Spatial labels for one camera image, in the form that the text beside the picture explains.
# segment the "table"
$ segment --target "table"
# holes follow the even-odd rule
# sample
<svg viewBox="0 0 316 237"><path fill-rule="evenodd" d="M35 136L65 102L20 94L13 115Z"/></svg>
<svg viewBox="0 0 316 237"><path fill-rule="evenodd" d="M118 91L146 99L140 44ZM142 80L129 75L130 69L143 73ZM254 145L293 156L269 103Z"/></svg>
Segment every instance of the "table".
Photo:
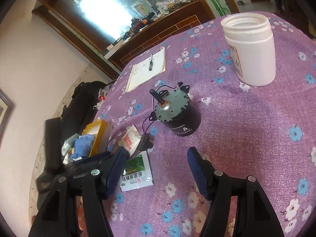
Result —
<svg viewBox="0 0 316 237"><path fill-rule="evenodd" d="M260 13L269 17L276 48L276 78L267 86L251 87L237 78L221 18L166 39L121 73L96 115L114 124L110 149L127 126L134 124L143 133L142 122L152 111L149 89L165 83L191 86L202 121L187 137L174 135L160 122L150 127L154 185L117 190L105 202L116 237L199 235L208 203L187 163L190 146L229 176L256 176L285 236L296 236L306 222L316 204L316 47L278 16ZM161 46L166 48L166 72L126 93L132 65ZM227 236L232 235L235 206L233 199Z"/></svg>

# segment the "jar label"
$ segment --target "jar label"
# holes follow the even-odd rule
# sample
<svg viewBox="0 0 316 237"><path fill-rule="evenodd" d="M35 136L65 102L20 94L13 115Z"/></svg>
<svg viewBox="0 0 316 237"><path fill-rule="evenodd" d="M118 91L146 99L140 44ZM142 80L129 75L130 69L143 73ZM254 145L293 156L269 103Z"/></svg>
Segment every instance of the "jar label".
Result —
<svg viewBox="0 0 316 237"><path fill-rule="evenodd" d="M241 70L241 65L240 65L240 60L239 60L239 56L237 53L237 49L236 49L236 47L233 47L230 44L229 44L229 49L230 49L230 54L232 55L232 58L233 58L236 73L237 73L237 75L242 77L242 70Z"/></svg>

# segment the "blue cloth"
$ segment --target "blue cloth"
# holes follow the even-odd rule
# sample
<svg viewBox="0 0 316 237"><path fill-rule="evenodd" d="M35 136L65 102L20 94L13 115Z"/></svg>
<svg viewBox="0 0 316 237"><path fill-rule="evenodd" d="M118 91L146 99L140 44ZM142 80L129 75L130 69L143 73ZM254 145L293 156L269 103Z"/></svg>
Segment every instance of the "blue cloth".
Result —
<svg viewBox="0 0 316 237"><path fill-rule="evenodd" d="M86 158L89 156L95 136L93 134L86 134L79 137L74 142L75 152L70 158L76 159L79 157Z"/></svg>

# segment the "green and white packet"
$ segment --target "green and white packet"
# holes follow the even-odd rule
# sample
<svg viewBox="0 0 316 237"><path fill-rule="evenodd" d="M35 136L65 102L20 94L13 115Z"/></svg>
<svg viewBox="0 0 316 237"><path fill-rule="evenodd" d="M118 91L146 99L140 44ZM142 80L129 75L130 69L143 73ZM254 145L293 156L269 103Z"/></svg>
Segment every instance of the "green and white packet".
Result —
<svg viewBox="0 0 316 237"><path fill-rule="evenodd" d="M119 181L121 191L130 191L153 185L147 151L127 161Z"/></svg>

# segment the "picture frame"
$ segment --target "picture frame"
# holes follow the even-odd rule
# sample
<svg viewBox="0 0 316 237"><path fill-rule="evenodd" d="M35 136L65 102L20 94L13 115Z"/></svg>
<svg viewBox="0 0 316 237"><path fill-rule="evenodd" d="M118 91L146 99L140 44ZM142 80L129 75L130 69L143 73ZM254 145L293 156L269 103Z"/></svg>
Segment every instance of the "picture frame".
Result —
<svg viewBox="0 0 316 237"><path fill-rule="evenodd" d="M0 141L12 110L12 103L0 90Z"/></svg>

